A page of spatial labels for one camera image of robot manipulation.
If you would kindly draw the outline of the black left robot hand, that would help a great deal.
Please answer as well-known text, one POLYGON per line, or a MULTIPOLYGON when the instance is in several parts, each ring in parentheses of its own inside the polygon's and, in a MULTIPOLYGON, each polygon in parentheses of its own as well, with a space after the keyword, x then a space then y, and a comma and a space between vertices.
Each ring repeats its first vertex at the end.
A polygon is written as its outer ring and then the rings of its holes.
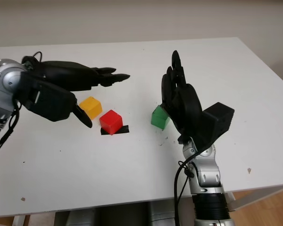
POLYGON ((92 127, 87 113, 78 106, 75 91, 86 91, 101 85, 112 86, 128 79, 128 74, 116 74, 115 68, 90 68, 69 61, 39 61, 25 56, 22 64, 26 71, 21 73, 15 93, 27 110, 56 122, 65 120, 73 113, 85 126, 92 127))

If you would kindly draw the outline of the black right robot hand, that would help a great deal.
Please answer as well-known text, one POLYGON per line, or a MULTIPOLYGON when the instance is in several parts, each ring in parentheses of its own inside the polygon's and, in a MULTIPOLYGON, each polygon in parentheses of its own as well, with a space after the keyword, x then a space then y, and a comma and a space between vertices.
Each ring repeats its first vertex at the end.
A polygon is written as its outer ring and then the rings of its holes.
POLYGON ((197 145, 202 145, 198 134, 202 107, 195 88, 186 82, 177 50, 172 53, 171 66, 162 77, 161 95, 161 107, 183 139, 191 137, 197 145))

